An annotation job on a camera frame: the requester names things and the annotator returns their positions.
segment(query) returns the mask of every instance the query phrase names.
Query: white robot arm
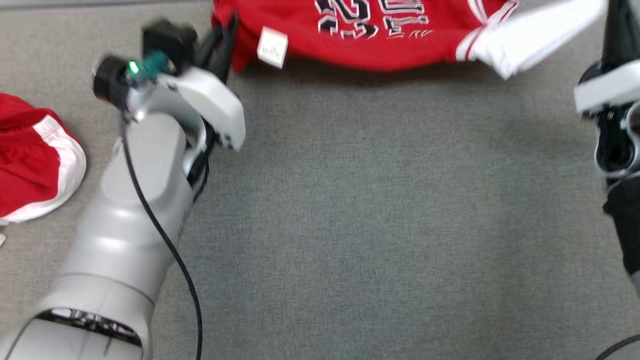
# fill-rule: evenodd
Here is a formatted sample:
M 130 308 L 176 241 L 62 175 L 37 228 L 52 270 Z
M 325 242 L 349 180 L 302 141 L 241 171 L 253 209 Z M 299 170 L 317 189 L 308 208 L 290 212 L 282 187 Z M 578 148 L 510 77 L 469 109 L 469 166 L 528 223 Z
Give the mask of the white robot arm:
M 129 165 L 151 216 L 176 245 L 211 149 L 239 150 L 245 128 L 226 72 L 211 72 L 228 71 L 224 56 L 226 70 L 211 63 L 215 31 L 200 52 L 191 28 L 160 20 L 144 34 L 143 63 L 109 56 L 95 71 L 96 95 L 130 114 L 126 147 L 105 170 L 52 289 L 1 340 L 1 359 L 152 357 L 151 318 L 174 255 L 138 198 Z

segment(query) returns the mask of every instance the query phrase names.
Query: white tag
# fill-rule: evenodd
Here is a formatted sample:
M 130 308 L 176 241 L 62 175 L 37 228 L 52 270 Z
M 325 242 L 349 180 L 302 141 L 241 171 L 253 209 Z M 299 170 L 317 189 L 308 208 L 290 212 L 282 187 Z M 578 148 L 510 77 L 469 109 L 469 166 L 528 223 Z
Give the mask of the white tag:
M 288 45 L 287 35 L 263 26 L 258 42 L 258 59 L 282 69 Z

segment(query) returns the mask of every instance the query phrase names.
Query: white trim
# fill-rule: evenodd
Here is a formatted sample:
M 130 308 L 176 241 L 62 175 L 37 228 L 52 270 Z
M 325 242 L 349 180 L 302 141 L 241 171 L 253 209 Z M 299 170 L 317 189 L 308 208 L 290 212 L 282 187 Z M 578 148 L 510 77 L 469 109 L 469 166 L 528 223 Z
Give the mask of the white trim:
M 60 207 L 78 189 L 86 171 L 86 156 L 80 144 L 65 132 L 56 119 L 47 115 L 33 126 L 33 130 L 58 152 L 58 194 L 53 199 L 26 204 L 5 215 L 3 219 L 9 222 L 31 220 Z
M 482 16 L 482 18 L 484 19 L 484 23 L 486 24 L 486 22 L 489 20 L 489 17 L 486 15 L 486 11 L 484 10 L 484 1 L 476 0 L 476 5 L 478 7 L 478 10 L 480 11 L 480 16 Z
M 477 28 L 471 31 L 458 45 L 456 48 L 456 60 L 457 61 L 466 61 L 467 60 L 467 52 L 471 44 L 473 44 L 474 40 L 478 36 L 478 33 L 482 30 L 482 28 Z
M 476 19 L 480 22 L 480 24 L 486 24 L 486 19 L 483 18 L 480 13 L 480 9 L 478 8 L 478 3 L 476 0 L 467 0 L 467 4 L 469 5 L 469 10 L 474 14 Z
M 520 5 L 518 0 L 507 0 L 500 10 L 496 11 L 491 15 L 491 17 L 489 17 L 487 24 L 497 24 L 500 21 L 508 19 L 513 10 L 518 8 L 518 5 Z

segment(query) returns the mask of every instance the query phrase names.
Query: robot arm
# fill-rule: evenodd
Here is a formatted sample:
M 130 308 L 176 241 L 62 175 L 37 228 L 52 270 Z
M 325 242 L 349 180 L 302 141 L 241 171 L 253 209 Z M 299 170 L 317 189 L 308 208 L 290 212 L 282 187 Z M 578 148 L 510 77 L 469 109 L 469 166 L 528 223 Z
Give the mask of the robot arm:
M 640 294 L 640 2 L 610 0 L 602 61 L 575 89 L 577 110 L 598 127 L 596 168 L 607 185 L 624 264 Z
M 218 143 L 238 150 L 244 142 L 243 107 L 207 70 L 210 59 L 194 61 L 192 29 L 161 20 L 144 35 L 145 61 L 108 56 L 95 71 L 94 92 L 131 114 L 125 128 L 131 165 L 176 245 L 211 149 Z M 173 260 L 137 197 L 121 146 L 52 289 L 0 341 L 0 358 L 151 359 L 152 314 Z

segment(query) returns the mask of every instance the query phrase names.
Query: basketball jersey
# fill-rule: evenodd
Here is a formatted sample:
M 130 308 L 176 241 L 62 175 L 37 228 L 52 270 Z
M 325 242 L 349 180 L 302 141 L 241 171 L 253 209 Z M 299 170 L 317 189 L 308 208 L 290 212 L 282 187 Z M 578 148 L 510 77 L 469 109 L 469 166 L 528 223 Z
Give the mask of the basketball jersey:
M 232 65 L 257 58 L 263 27 L 287 35 L 287 57 L 396 71 L 469 61 L 485 27 L 507 19 L 517 0 L 214 0 L 213 22 L 239 19 Z

